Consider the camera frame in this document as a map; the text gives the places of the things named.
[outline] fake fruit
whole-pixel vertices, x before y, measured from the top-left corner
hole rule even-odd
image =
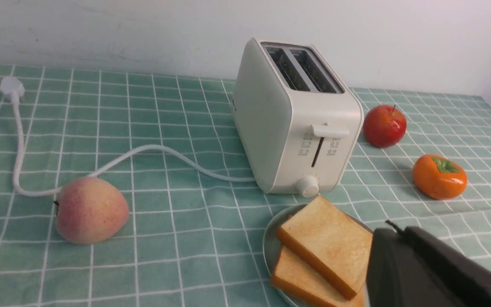
[[[75,244],[109,239],[128,221],[129,208],[124,196],[111,183],[96,177],[70,181],[54,204],[56,230]]]
[[[467,187],[467,174],[460,165],[432,153],[416,161],[413,180],[419,190],[436,200],[454,198]]]
[[[387,148],[397,144],[407,131],[407,118],[395,105],[373,107],[363,122],[363,134],[370,145]]]

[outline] gray plate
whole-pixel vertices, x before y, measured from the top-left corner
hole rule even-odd
[[[263,254],[265,257],[265,265],[270,275],[274,270],[276,263],[278,262],[279,250],[281,249],[281,243],[276,238],[276,230],[287,220],[289,215],[296,214],[305,206],[306,204],[302,204],[281,210],[272,218],[272,220],[269,222],[269,225],[266,227],[265,235],[263,236]],[[353,220],[355,220],[359,225],[363,226],[363,228],[372,233],[372,230],[370,230],[365,224],[363,224],[353,216],[349,217],[353,218]],[[285,292],[281,291],[278,288],[276,288],[276,290],[278,291],[279,295],[281,295],[281,297],[283,297],[283,299],[292,307],[312,307],[312,305],[308,305],[302,301],[299,301],[296,298],[288,296],[287,294],[285,294]],[[370,307],[368,299],[369,296],[366,287],[365,291],[365,307]]]

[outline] white power cord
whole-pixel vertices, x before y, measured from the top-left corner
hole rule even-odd
[[[12,174],[12,185],[14,186],[16,192],[18,192],[21,195],[24,196],[30,196],[30,197],[39,197],[39,196],[49,196],[49,195],[54,195],[60,192],[60,189],[62,187],[57,187],[52,190],[46,190],[46,191],[40,191],[40,192],[30,192],[24,190],[20,186],[20,171],[22,171],[22,163],[24,160],[24,155],[26,154],[25,149],[24,149],[24,131],[22,129],[22,121],[20,119],[20,112],[19,112],[19,104],[20,104],[20,98],[24,96],[25,89],[24,85],[20,80],[13,76],[6,76],[2,79],[1,85],[0,85],[0,91],[3,93],[3,95],[11,101],[12,103],[12,111],[14,113],[14,117],[16,120],[16,132],[18,134],[18,150],[17,150],[17,155],[16,155],[16,162],[14,165],[14,172]],[[255,178],[253,177],[247,177],[247,178],[240,178],[240,177],[228,177],[228,176],[222,176],[218,175],[216,173],[213,173],[212,171],[208,171],[207,169],[201,167],[197,163],[193,162],[189,158],[185,157],[183,154],[175,151],[172,148],[162,146],[162,145],[143,145],[139,146],[137,148],[134,148],[124,155],[121,155],[120,157],[114,159],[113,161],[107,163],[103,167],[97,169],[93,173],[88,174],[88,177],[96,177],[103,173],[104,171],[107,171],[111,167],[117,165],[121,161],[128,159],[132,155],[135,155],[139,152],[146,151],[146,150],[160,150],[163,152],[167,152],[169,154],[172,154],[179,159],[185,161],[185,163],[191,165],[198,171],[200,171],[203,174],[206,174],[208,176],[225,180],[225,181],[233,181],[233,182],[253,182],[255,181]]]

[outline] white toaster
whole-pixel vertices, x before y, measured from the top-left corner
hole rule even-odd
[[[245,45],[232,114],[265,194],[333,190],[363,126],[363,107],[313,46]]]

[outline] persimmon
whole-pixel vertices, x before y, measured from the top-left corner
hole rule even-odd
[[[436,200],[459,196],[467,187],[467,174],[460,165],[432,153],[416,161],[413,180],[419,190]]]

